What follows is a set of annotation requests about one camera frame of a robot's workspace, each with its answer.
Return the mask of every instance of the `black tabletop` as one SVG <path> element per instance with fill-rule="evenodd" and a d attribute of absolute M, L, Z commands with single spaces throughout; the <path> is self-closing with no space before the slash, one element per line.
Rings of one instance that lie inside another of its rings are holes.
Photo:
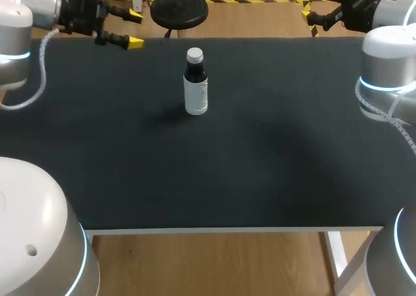
<path fill-rule="evenodd" d="M 359 111 L 361 41 L 53 40 L 42 99 L 0 113 L 0 155 L 48 171 L 87 229 L 382 226 L 415 203 L 416 160 Z M 209 75 L 201 116 L 183 107 L 193 46 Z M 37 88 L 37 48 L 5 103 Z"/>

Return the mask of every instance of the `white cable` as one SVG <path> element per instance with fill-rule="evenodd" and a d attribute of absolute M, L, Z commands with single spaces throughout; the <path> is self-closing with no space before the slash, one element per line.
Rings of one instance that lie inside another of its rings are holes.
<path fill-rule="evenodd" d="M 393 102 L 393 104 L 390 107 L 389 113 L 387 114 L 387 113 L 383 112 L 381 109 L 378 109 L 377 107 L 371 105 L 369 102 L 364 100 L 364 98 L 361 96 L 361 93 L 359 93 L 360 84 L 361 84 L 361 81 L 358 79 L 358 81 L 356 83 L 356 96 L 357 96 L 358 101 L 362 105 L 364 105 L 366 108 L 371 110 L 372 112 L 374 112 L 374 113 L 380 115 L 381 117 L 383 117 L 391 125 L 395 126 L 396 129 L 398 130 L 398 132 L 400 132 L 400 134 L 404 137 L 406 142 L 409 144 L 413 153 L 416 155 L 416 144 L 414 143 L 413 139 L 410 137 L 409 133 L 402 127 L 402 125 L 400 123 L 401 120 L 392 117 L 393 112 L 396 109 L 397 104 L 403 98 L 403 96 L 405 96 L 409 91 L 400 94 L 400 96 L 398 96 L 396 98 L 396 100 Z"/>
<path fill-rule="evenodd" d="M 38 91 L 28 100 L 24 101 L 23 103 L 17 104 L 17 105 L 5 105 L 0 102 L 0 109 L 4 111 L 16 111 L 18 109 L 22 109 L 33 102 L 35 102 L 44 92 L 46 87 L 46 68 L 45 68 L 45 52 L 46 52 L 46 46 L 49 40 L 55 36 L 56 34 L 59 34 L 58 29 L 53 29 L 52 31 L 48 32 L 46 36 L 42 39 L 40 42 L 39 47 L 39 65 L 40 65 L 40 86 Z"/>

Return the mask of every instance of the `stool seat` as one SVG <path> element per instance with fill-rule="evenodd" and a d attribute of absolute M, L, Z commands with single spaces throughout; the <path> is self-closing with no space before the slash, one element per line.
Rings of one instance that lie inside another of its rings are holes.
<path fill-rule="evenodd" d="M 169 30 L 198 26 L 208 17 L 206 0 L 154 0 L 150 6 L 152 20 Z"/>

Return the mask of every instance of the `white bottle cap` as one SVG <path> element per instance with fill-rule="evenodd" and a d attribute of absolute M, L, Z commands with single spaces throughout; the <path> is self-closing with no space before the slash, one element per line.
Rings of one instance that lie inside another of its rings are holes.
<path fill-rule="evenodd" d="M 203 60 L 203 53 L 202 50 L 198 47 L 192 47 L 188 50 L 187 53 L 187 60 L 192 64 L 197 64 L 202 62 Z"/>

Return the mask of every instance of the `bottle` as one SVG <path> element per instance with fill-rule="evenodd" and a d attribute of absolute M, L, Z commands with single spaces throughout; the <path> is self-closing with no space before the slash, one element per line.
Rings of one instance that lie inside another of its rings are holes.
<path fill-rule="evenodd" d="M 201 115 L 208 109 L 208 75 L 203 69 L 203 52 L 192 47 L 187 53 L 188 66 L 183 74 L 185 109 L 191 115 Z"/>

